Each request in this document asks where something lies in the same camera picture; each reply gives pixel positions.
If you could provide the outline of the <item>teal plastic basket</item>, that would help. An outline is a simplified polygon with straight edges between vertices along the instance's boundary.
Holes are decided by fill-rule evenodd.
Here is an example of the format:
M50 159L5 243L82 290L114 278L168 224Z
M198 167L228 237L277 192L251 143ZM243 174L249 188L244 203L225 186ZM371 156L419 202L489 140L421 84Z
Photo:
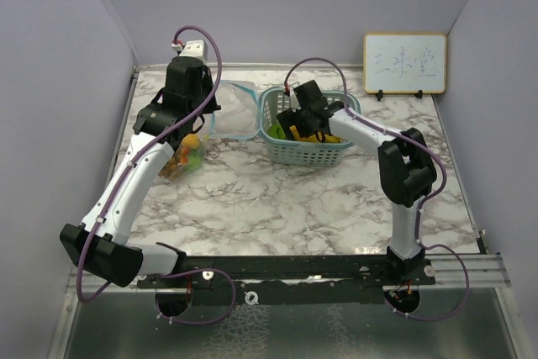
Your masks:
M322 119L335 107L349 103L361 110L357 99L343 92L317 91L304 96L286 94L273 87L261 94L259 135L264 140L270 161L295 166L335 166L352 143L329 132Z

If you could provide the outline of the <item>orange mango toy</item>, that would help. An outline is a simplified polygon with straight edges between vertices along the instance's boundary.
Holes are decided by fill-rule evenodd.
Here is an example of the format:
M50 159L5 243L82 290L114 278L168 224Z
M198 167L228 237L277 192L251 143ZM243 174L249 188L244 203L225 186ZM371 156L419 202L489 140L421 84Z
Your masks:
M188 149L196 150L200 147L201 140L196 134L186 135L182 140L182 146Z

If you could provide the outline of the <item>blue zip clear bag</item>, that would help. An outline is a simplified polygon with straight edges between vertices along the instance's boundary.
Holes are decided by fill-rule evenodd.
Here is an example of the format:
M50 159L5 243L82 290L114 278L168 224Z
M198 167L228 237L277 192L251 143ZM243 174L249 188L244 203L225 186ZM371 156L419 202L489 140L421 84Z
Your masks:
M249 140L258 135L260 104L254 82L223 80L216 100L221 109L210 115L209 138Z

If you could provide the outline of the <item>orange zip clear bag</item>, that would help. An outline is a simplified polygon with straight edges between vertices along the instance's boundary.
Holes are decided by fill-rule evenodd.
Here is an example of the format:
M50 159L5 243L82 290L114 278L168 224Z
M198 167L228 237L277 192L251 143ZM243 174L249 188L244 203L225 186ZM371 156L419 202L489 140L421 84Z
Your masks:
M196 171L203 163L207 138L195 134L183 138L172 158L161 168L158 176L173 182Z

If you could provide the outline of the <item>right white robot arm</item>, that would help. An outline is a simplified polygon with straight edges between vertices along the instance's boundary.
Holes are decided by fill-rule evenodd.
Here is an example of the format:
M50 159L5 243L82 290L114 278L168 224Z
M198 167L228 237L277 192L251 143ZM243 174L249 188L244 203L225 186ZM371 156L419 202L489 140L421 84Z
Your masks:
M392 204L392 236L387 250L388 278L405 284L425 257L419 242L419 214L437 173L421 132L398 132L366 119L348 102L329 102L316 81L293 90L286 87L290 107L277 115L289 140L332 135L361 147L377 158L382 190Z

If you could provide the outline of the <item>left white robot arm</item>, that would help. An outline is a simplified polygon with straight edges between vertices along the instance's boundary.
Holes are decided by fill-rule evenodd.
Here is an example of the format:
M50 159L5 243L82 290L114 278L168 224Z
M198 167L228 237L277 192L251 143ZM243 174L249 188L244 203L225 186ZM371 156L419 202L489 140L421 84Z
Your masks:
M66 224L60 241L72 262L120 287L139 275L156 274L173 288L185 279L178 251L165 245L130 245L129 237L158 173L178 150L195 122L219 110L214 82L202 56L174 57L164 87L142 108L117 171L78 225Z

